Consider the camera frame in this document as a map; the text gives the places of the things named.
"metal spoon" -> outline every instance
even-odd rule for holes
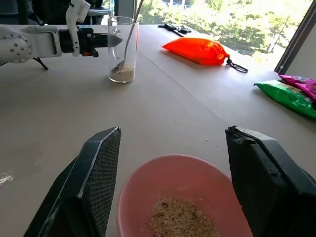
[[[130,38],[131,38],[131,36],[132,36],[135,23],[136,23],[136,21],[137,21],[137,18],[138,18],[140,9],[141,9],[141,7],[142,7],[142,5],[143,5],[143,1],[144,1],[144,0],[140,0],[140,2],[139,2],[139,6],[138,6],[137,12],[136,12],[135,17],[134,17],[133,25],[132,25],[132,28],[130,29],[130,32],[129,32],[129,35],[128,35],[128,38],[127,38],[127,41],[126,41],[125,52],[124,52],[124,60],[121,61],[121,62],[119,62],[115,67],[113,67],[113,68],[111,69],[111,73],[116,73],[117,71],[121,70],[122,67],[123,67],[124,64],[125,64],[125,59],[126,59],[126,53],[127,53],[128,43],[129,43],[129,40],[130,40]]]

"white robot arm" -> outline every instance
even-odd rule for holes
[[[23,63],[31,58],[59,57],[72,53],[74,57],[98,57],[95,48],[114,47],[122,40],[113,36],[108,45],[107,34],[95,34],[90,26],[77,26],[90,9],[85,0],[71,0],[66,12],[67,30],[55,26],[29,26],[16,29],[0,27],[0,66],[5,63]]]

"pink bowl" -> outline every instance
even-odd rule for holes
[[[252,237],[231,180],[215,166],[183,155],[155,158],[129,178],[118,199],[119,235],[152,237],[146,223],[153,204],[164,197],[193,200],[221,237]]]

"white table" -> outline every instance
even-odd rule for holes
[[[277,79],[276,73],[202,67],[162,52],[175,38],[156,26],[141,26],[136,79],[129,84],[106,79],[105,49],[99,58],[44,59],[47,72],[34,60],[0,67],[1,236],[22,236],[84,141],[113,126],[121,127],[122,138],[109,237],[118,236],[116,203],[123,183],[151,158],[192,155],[229,175],[224,130],[230,125],[276,138],[316,177],[315,122],[253,87]]]

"orange bag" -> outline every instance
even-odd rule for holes
[[[248,69],[232,63],[230,55],[225,52],[222,45],[210,39],[178,38],[165,44],[163,48],[201,65],[222,65],[225,58],[228,58],[227,64],[231,67],[240,72],[248,71]]]

